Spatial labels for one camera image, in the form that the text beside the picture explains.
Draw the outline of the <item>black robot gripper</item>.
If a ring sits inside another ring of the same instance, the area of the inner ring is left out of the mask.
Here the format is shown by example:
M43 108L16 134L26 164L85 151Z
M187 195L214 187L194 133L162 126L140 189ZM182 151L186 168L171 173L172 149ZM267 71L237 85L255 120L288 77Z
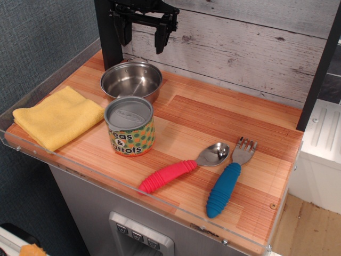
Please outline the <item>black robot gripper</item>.
M180 13L164 1L110 1L112 17L118 39L122 46L132 40L132 23L156 27L156 54L163 53L170 34L177 30L177 15Z

